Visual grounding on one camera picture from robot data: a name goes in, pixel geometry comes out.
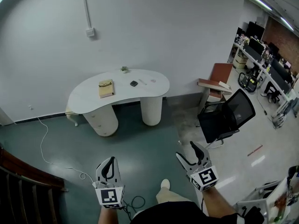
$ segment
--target green floor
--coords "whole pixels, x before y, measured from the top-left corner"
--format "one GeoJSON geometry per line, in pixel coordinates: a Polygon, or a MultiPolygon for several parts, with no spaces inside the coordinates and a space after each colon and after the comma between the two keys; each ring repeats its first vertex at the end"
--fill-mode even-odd
{"type": "MultiPolygon", "coordinates": [[[[117,158],[121,180],[125,184],[124,199],[143,196],[144,208],[155,205],[160,182],[168,178],[171,190],[197,201],[195,190],[176,159],[181,151],[171,112],[163,104],[159,125],[148,127],[142,122],[140,105],[122,106],[115,110],[119,128],[108,138],[98,136],[84,118],[75,127],[66,117],[44,120],[49,133],[43,143],[45,159],[62,167],[73,167],[95,178],[97,166],[106,158],[117,158]]],[[[97,223],[100,205],[89,178],[80,180],[79,173],[43,161],[40,142],[46,127],[38,121],[0,127],[3,147],[26,163],[65,179],[65,211],[63,222],[69,224],[97,223]]],[[[120,223],[129,223],[123,210],[118,211],[120,223]]]]}

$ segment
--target gray floor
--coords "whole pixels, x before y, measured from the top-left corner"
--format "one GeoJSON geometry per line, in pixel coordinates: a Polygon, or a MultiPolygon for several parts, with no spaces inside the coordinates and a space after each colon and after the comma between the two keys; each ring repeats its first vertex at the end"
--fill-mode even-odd
{"type": "MultiPolygon", "coordinates": [[[[240,88],[238,76],[232,69],[228,84],[233,93],[240,88]]],[[[244,124],[239,133],[225,139],[222,147],[209,151],[220,178],[216,188],[232,205],[264,183],[284,179],[288,175],[289,167],[299,165],[299,118],[296,119],[291,111],[280,129],[273,128],[269,119],[279,104],[269,103],[267,98],[260,95],[267,83],[268,81],[264,82],[258,94],[247,93],[256,116],[244,124]],[[264,114],[258,101],[268,116],[264,114]],[[261,149],[247,156],[260,145],[263,145],[261,149]]],[[[177,110],[173,117],[186,157],[195,161],[189,141],[207,145],[201,128],[195,126],[198,124],[197,108],[177,110]]],[[[299,202],[292,206],[289,220],[297,218],[298,215],[299,202]]]]}
{"type": "MultiPolygon", "coordinates": [[[[88,123],[75,127],[66,117],[44,120],[49,133],[43,143],[45,159],[61,167],[72,167],[87,172],[95,178],[97,166],[106,158],[118,160],[125,200],[143,196],[144,208],[155,205],[160,182],[168,178],[171,190],[197,201],[193,186],[176,159],[175,152],[182,151],[171,112],[164,103],[159,125],[148,127],[142,122],[140,105],[117,109],[119,129],[112,137],[98,136],[88,123]]],[[[0,142],[4,148],[26,163],[65,179],[66,215],[70,224],[97,223],[100,206],[89,178],[79,179],[79,173],[45,163],[40,143],[46,128],[38,121],[0,128],[0,142]]],[[[120,223],[129,223],[124,211],[119,211],[120,223]]]]}

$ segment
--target white wall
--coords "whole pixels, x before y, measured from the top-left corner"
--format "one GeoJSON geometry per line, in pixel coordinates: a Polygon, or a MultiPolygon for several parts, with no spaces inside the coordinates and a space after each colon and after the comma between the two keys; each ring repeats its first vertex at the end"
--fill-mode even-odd
{"type": "Polygon", "coordinates": [[[200,92],[226,62],[243,0],[18,0],[0,23],[0,107],[14,120],[64,112],[72,89],[121,66],[155,70],[167,96],[200,92]]]}
{"type": "Polygon", "coordinates": [[[244,0],[242,14],[239,20],[239,27],[246,31],[248,23],[250,21],[256,22],[257,17],[262,17],[264,19],[262,27],[265,27],[268,20],[268,14],[253,2],[244,0]]]}

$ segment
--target red object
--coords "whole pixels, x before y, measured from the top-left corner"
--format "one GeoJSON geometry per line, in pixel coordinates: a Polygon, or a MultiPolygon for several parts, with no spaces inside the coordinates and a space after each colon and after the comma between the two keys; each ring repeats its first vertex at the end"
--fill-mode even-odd
{"type": "Polygon", "coordinates": [[[257,149],[253,150],[249,155],[247,155],[247,157],[252,155],[255,151],[259,150],[261,147],[262,147],[262,145],[260,147],[258,147],[257,149]]]}

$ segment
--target shoe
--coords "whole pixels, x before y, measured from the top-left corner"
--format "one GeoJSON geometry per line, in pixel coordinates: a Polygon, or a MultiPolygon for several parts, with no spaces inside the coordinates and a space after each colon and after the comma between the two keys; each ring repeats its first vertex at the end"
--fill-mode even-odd
{"type": "Polygon", "coordinates": [[[167,188],[169,190],[170,189],[170,181],[168,179],[164,179],[161,182],[161,188],[167,188]]]}

